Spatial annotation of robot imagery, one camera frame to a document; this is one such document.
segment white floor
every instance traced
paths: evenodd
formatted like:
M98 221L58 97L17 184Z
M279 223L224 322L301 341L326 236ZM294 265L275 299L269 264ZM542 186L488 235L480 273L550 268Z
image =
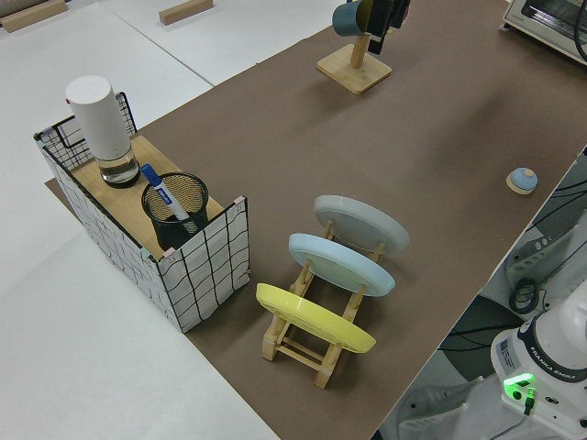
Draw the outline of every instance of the white floor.
M66 85L105 76L138 127L328 26L338 3L73 0L0 28L0 438L263 439L271 429L113 267L45 187L33 134L71 114Z

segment brown mat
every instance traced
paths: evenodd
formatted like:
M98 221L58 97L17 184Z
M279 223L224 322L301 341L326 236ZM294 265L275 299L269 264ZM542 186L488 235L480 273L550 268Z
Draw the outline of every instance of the brown mat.
M585 144L585 69L500 32L505 8L414 2L380 57L392 76L362 96L316 70L349 43L329 28L141 130L221 204L249 197L251 283L187 336L281 438L368 439ZM520 166L538 174L530 196L505 185ZM377 345L343 353L320 390L310 368L261 358L271 316L254 295L294 281L288 237L321 232L328 193L382 209L412 242L381 260L397 287L355 321ZM317 280L308 298L341 312L348 296Z

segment pen holder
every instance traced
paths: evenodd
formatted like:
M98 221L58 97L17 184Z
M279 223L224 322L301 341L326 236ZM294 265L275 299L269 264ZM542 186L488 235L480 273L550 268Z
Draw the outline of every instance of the pen holder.
M150 184L143 191L141 204L145 214L153 223L161 249L179 249L208 223L205 210L208 203L208 190L199 178L187 172L169 172L161 175L161 178L188 214L188 218L178 220Z

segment white cylindrical container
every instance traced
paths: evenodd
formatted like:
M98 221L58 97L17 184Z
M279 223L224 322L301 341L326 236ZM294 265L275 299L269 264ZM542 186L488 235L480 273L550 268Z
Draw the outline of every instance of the white cylindrical container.
M65 96L104 181L115 188L132 186L140 171L110 82L83 76L67 86Z

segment oven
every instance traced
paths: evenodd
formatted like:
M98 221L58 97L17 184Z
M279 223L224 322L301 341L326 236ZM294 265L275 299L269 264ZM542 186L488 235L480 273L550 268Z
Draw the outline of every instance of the oven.
M587 43L587 0L512 0L504 17L506 24L587 64L580 50Z

